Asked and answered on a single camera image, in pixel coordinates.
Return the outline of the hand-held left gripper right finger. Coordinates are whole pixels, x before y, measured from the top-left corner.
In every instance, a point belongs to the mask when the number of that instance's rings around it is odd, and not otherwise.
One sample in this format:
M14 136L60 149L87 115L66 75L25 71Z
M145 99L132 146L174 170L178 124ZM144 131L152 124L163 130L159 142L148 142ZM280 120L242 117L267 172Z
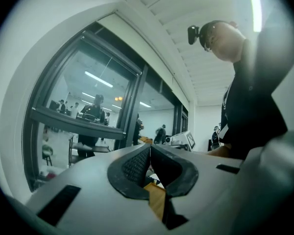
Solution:
M169 230L188 222L225 192L241 161L152 145L150 161L166 190L163 223Z

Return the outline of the person's right forearm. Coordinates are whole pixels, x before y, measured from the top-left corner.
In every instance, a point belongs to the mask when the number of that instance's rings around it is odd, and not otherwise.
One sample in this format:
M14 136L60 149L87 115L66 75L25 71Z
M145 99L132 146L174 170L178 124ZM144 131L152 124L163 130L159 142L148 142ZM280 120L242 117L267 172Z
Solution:
M207 152L207 155L229 158L231 148L231 144L224 144L223 146L220 146L214 150Z

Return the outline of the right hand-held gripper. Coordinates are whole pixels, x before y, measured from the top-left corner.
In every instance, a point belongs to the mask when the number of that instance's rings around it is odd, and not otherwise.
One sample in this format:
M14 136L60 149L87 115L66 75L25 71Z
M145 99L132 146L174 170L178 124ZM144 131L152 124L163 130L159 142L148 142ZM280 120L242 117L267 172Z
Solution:
M171 137L166 137L166 145L176 148L183 149L189 152L193 152L196 145L193 135L190 130L181 132Z

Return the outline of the person's torso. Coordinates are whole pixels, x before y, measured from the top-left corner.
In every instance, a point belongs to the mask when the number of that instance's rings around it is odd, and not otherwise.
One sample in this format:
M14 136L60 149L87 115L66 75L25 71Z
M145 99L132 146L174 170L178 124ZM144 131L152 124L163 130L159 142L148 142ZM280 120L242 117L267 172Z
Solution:
M256 40L246 39L235 76L224 94L221 141L231 144L230 158L244 160L248 152L287 132L272 98L294 65L294 17L273 10Z

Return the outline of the ceiling light tube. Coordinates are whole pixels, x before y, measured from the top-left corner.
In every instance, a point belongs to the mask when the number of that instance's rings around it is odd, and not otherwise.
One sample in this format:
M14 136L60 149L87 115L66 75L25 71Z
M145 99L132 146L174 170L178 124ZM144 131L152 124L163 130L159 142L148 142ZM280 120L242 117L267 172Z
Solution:
M253 14L253 31L260 32L262 30L262 6L261 0L251 0Z

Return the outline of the black window frame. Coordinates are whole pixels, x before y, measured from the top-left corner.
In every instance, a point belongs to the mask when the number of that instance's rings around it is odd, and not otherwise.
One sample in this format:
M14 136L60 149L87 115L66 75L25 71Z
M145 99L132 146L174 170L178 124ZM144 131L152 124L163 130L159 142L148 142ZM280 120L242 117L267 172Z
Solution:
M82 109L101 94L104 124L82 118ZM71 135L98 137L111 151L132 146L135 123L140 137L179 130L184 104L133 48L101 23L70 38L47 63L30 94L23 124L23 159L30 191L68 167Z

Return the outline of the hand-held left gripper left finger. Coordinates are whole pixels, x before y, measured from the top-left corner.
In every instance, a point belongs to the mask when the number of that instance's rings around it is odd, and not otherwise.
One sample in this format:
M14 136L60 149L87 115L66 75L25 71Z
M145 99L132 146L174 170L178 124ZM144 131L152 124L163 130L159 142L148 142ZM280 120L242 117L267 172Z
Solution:
M167 235L147 200L124 197L110 184L109 165L127 154L149 150L137 145L84 159L39 187L26 203L38 215L67 185L79 188L55 228L69 235Z

